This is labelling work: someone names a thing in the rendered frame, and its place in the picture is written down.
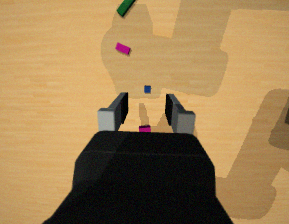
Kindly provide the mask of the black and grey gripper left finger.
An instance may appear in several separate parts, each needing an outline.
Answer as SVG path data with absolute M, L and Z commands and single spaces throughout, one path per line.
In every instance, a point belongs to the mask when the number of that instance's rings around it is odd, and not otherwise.
M 99 131 L 118 131 L 128 114 L 128 92 L 121 92 L 108 108 L 97 111 Z

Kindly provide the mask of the small magenta block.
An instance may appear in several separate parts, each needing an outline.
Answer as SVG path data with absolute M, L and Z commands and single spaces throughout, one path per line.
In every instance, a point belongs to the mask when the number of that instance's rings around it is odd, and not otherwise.
M 139 132 L 151 132 L 150 125 L 139 126 Z
M 129 48 L 129 47 L 127 47 L 127 46 L 125 46 L 125 45 L 122 45 L 122 44 L 120 44 L 120 43 L 117 42 L 117 45 L 116 45 L 116 48 L 115 48 L 115 49 L 129 55 L 129 52 L 130 52 L 130 49 L 131 49 L 131 48 Z

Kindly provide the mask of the green rod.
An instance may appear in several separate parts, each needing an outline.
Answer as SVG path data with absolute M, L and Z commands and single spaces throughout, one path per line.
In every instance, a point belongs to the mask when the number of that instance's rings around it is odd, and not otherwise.
M 136 0 L 124 0 L 116 10 L 122 17 L 127 13 Z

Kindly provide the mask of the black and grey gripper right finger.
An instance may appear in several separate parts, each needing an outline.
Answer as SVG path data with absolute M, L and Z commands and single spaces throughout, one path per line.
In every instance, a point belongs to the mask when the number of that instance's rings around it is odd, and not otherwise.
M 186 111 L 174 94 L 166 94 L 165 115 L 173 133 L 193 134 L 196 114 Z

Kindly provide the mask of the small blue cube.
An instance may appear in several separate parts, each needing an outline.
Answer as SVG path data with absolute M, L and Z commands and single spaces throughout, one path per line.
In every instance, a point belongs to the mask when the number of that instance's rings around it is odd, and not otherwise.
M 151 86 L 144 85 L 144 93 L 150 93 L 151 92 Z

